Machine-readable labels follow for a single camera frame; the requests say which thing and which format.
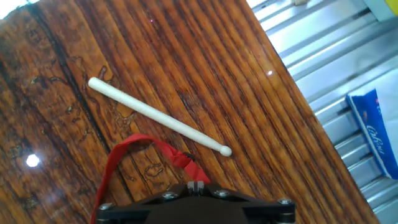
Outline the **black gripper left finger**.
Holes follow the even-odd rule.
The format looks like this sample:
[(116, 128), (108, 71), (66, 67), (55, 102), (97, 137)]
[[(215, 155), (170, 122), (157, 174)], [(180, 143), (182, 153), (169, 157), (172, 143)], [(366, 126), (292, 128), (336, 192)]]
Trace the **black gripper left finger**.
[(172, 202), (192, 196), (195, 196), (195, 181), (174, 184), (166, 191), (129, 205), (100, 203), (96, 209), (96, 223), (144, 223), (156, 208), (162, 208)]

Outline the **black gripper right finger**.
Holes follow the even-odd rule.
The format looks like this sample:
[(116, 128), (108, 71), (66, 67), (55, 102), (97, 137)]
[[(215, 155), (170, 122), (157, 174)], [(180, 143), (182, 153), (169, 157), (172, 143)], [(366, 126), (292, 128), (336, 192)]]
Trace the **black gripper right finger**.
[(195, 204), (205, 223), (295, 223), (296, 204), (291, 199), (266, 201), (226, 189), (218, 184), (195, 182)]

